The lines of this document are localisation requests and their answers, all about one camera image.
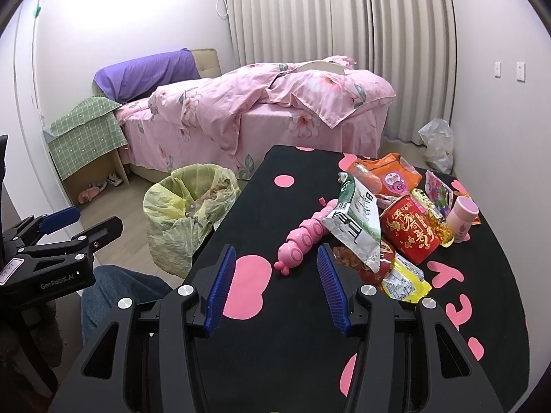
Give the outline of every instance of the beige curtain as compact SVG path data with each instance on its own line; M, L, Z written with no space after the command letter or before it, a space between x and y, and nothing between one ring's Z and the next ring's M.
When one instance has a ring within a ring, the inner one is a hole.
M331 31L333 54L349 56L357 68L373 71L371 0L331 0Z
M228 0L228 8L238 66L332 54L330 0Z
M396 91L385 136L422 144L417 131L449 121L455 92L456 37L452 0L371 0L372 71Z

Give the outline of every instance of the pink slipper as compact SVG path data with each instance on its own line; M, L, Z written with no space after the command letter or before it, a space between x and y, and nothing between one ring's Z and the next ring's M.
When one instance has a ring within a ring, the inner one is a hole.
M85 203L88 203L90 200L96 197L99 193L100 188L98 188L97 186L85 189L78 195L78 202L79 204L84 205Z

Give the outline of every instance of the black table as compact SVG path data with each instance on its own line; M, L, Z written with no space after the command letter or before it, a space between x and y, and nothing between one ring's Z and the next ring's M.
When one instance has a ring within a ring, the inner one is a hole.
M213 265L224 244L233 245L238 257L260 255L273 264L288 232L321 209L318 199L337 197L342 158L335 152L272 147L186 282L193 280L197 269ZM293 176L294 185L276 186L274 178L281 174ZM441 177L451 183L449 176ZM464 275L463 282L452 279L430 296L443 307L453 303L457 310L459 295L468 296L472 317L459 330L466 340L475 337L483 345L480 364L503 409L509 411L528 385L528 333L509 263L483 216L481 220L481 225L471 228L470 241L440 246L420 267L429 282L437 273L426 267L428 261L444 263ZM330 236L324 241L334 243ZM315 246L287 277L273 270L257 316L224 317L211 339L197 340L212 413L343 411L345 396L339 382L358 340L344 338L333 326L316 251Z

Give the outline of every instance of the light switch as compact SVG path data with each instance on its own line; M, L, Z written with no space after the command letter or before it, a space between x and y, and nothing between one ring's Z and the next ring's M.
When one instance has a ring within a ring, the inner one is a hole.
M526 62L517 62L517 81L526 82Z

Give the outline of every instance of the shoe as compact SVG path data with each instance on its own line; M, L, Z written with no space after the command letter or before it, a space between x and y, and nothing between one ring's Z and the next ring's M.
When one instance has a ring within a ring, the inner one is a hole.
M119 186L122 183L122 178L117 174L111 174L107 177L107 182L113 186Z
M88 185L88 188L98 188L101 191L103 191L107 187L107 182L94 182L90 183Z

